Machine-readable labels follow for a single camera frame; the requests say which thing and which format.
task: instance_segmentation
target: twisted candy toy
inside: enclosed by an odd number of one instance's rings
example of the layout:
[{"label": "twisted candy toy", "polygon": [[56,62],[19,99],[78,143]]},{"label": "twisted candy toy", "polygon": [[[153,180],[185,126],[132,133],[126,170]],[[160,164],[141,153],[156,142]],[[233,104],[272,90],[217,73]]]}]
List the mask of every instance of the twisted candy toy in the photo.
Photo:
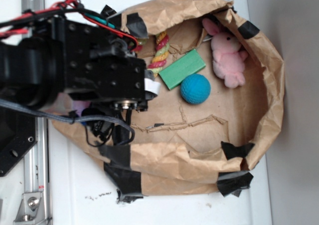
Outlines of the twisted candy toy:
[{"label": "twisted candy toy", "polygon": [[156,35],[156,54],[152,59],[152,63],[148,66],[148,70],[151,70],[156,77],[158,73],[163,69],[166,64],[166,59],[169,55],[169,37],[167,32],[161,32]]}]

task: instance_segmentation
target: brown paper bag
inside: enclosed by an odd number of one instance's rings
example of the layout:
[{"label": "brown paper bag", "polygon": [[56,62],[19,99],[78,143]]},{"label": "brown paper bag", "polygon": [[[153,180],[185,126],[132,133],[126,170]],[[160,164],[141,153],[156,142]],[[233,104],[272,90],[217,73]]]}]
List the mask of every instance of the brown paper bag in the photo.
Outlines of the brown paper bag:
[{"label": "brown paper bag", "polygon": [[[116,15],[121,29],[132,34],[136,32],[132,15],[144,23],[149,39],[139,57],[146,62],[155,53],[154,35],[164,30],[171,44],[168,64],[196,48],[207,65],[199,74],[208,78],[212,88],[204,103],[190,105],[179,88],[169,91],[157,77],[162,83],[159,96],[149,102],[147,112],[133,112],[136,137],[130,145],[130,169],[141,173],[144,195],[215,192],[220,173],[253,169],[281,130],[283,60],[265,35],[232,7],[232,1],[224,0],[153,0]],[[206,31],[201,20],[208,15],[216,17],[249,52],[242,87],[226,88],[212,71],[210,42],[202,42]],[[109,163],[97,148],[87,145],[81,125],[54,125],[84,152]],[[229,158],[221,142],[254,146],[246,156]]]}]

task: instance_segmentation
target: red wire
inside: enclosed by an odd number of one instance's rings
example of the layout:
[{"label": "red wire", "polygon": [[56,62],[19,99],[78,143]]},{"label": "red wire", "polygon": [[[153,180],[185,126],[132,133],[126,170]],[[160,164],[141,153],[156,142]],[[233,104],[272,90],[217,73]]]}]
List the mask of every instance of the red wire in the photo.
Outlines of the red wire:
[{"label": "red wire", "polygon": [[10,37],[11,35],[15,35],[15,34],[28,34],[29,30],[27,29],[11,29],[11,30],[7,30],[5,32],[0,32],[0,38],[7,38]]},{"label": "red wire", "polygon": [[85,15],[83,15],[83,17],[84,17],[85,19],[87,19],[88,21],[90,21],[90,22],[92,22],[92,23],[94,23],[94,24],[97,24],[98,26],[100,26],[100,27],[102,27],[102,28],[108,29],[109,31],[111,31],[111,32],[113,32],[113,33],[115,33],[115,34],[117,34],[117,35],[118,35],[119,37],[121,37],[121,38],[123,38],[123,36],[126,36],[126,37],[132,39],[132,40],[134,41],[135,45],[136,45],[136,47],[135,47],[134,49],[132,49],[132,50],[135,50],[135,49],[137,48],[138,41],[137,41],[137,39],[136,39],[134,36],[132,36],[132,35],[130,35],[130,34],[127,34],[127,33],[125,33],[125,32],[122,32],[122,31],[120,31],[120,30],[116,30],[116,29],[110,28],[110,27],[108,27],[108,26],[106,26],[106,25],[104,25],[104,24],[101,24],[101,23],[99,23],[99,22],[97,22],[97,21],[95,21],[95,20],[93,20],[93,19],[91,19],[90,17],[87,17],[87,16],[85,16]]},{"label": "red wire", "polygon": [[[13,19],[13,20],[18,20],[18,19],[27,18],[27,17],[33,16],[34,13],[35,13],[35,14],[41,14],[41,13],[45,13],[45,12],[48,12],[48,11],[59,10],[59,9],[61,9],[61,7],[66,8],[68,5],[71,6],[72,8],[76,8],[76,7],[78,6],[78,4],[79,4],[78,0],[59,1],[59,2],[54,3],[54,4],[53,4],[50,8],[48,8],[48,9],[38,10],[38,11],[35,11],[35,12],[33,12],[33,13],[27,12],[27,13],[25,13],[25,14],[23,14],[23,15],[17,17],[17,18],[15,18],[15,19]],[[120,31],[120,30],[116,30],[116,29],[110,28],[110,27],[108,27],[108,26],[106,26],[106,25],[104,25],[104,24],[102,24],[102,23],[99,23],[99,22],[97,22],[97,21],[95,21],[95,20],[93,20],[93,19],[91,19],[91,18],[89,18],[89,17],[87,17],[87,16],[85,16],[85,15],[83,15],[83,17],[84,17],[85,19],[87,19],[88,21],[90,21],[90,22],[92,22],[92,23],[94,23],[94,24],[96,24],[96,25],[98,25],[98,26],[100,26],[100,27],[102,27],[102,28],[105,28],[105,29],[107,29],[107,30],[109,30],[109,31],[111,31],[111,32],[113,32],[113,33],[115,33],[116,35],[118,35],[118,36],[121,37],[121,38],[123,38],[123,36],[130,38],[131,40],[134,41],[134,44],[135,44],[135,48],[133,48],[133,49],[131,49],[131,50],[134,51],[134,50],[137,49],[137,47],[138,47],[138,41],[137,41],[137,39],[136,39],[134,36],[132,36],[132,35],[130,35],[130,34],[127,34],[127,33],[125,33],[125,32],[122,32],[122,31]],[[28,30],[27,30],[27,29],[13,29],[13,30],[8,30],[8,31],[6,31],[6,32],[0,33],[0,38],[9,37],[9,36],[11,36],[11,35],[13,35],[13,34],[23,34],[23,33],[28,33]]]},{"label": "red wire", "polygon": [[[49,11],[53,11],[53,10],[59,10],[59,9],[61,9],[61,7],[66,8],[68,5],[71,6],[72,8],[76,8],[76,6],[78,5],[78,1],[77,0],[59,1],[59,2],[54,3],[48,9],[38,10],[38,11],[35,11],[34,13],[41,14],[41,13],[45,13],[45,12],[49,12]],[[25,14],[13,19],[13,20],[24,19],[24,18],[30,17],[32,15],[33,15],[32,13],[28,12],[28,13],[25,13]]]}]

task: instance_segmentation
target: gray cable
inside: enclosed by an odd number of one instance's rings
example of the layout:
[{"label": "gray cable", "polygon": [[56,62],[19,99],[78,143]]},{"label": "gray cable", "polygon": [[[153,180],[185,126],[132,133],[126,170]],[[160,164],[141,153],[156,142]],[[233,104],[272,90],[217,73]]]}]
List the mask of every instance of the gray cable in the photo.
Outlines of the gray cable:
[{"label": "gray cable", "polygon": [[55,115],[55,114],[49,114],[49,113],[42,112],[42,111],[32,110],[26,106],[23,106],[23,105],[20,105],[17,103],[13,103],[13,102],[9,102],[9,101],[6,101],[4,99],[0,99],[0,107],[15,110],[17,112],[29,114],[29,115],[32,115],[35,117],[43,117],[43,118],[47,118],[47,119],[53,119],[56,121],[69,123],[69,124],[73,124],[75,122],[81,123],[81,122],[94,121],[94,120],[102,120],[102,121],[106,121],[106,122],[116,123],[116,124],[122,126],[123,128],[125,128],[131,132],[130,139],[128,139],[126,141],[121,141],[117,145],[130,143],[134,140],[134,136],[135,136],[134,129],[131,128],[128,124],[126,124],[124,121],[122,121],[120,119],[117,119],[117,118],[114,118],[111,116],[107,116],[107,115],[87,115],[87,116],[82,116],[82,117],[77,117],[77,118],[68,118],[68,117],[63,117],[63,116],[59,116],[59,115]]}]

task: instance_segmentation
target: black metal plate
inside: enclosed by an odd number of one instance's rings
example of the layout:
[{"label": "black metal plate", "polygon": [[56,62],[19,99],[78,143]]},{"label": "black metal plate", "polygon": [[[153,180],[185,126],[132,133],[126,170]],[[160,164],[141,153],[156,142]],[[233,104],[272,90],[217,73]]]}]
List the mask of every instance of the black metal plate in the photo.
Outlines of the black metal plate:
[{"label": "black metal plate", "polygon": [[0,108],[0,177],[33,147],[36,134],[36,118]]}]

